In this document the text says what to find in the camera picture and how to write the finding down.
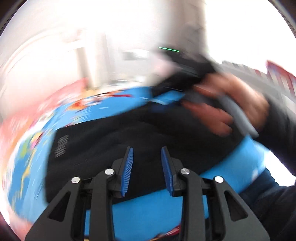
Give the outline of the person's right hand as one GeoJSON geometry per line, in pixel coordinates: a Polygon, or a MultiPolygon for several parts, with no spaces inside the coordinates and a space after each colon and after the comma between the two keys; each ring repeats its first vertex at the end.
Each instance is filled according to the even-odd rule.
{"type": "Polygon", "coordinates": [[[241,79],[229,74],[208,74],[194,92],[183,101],[212,133],[227,136],[231,125],[253,138],[259,136],[269,111],[266,98],[241,79]]]}

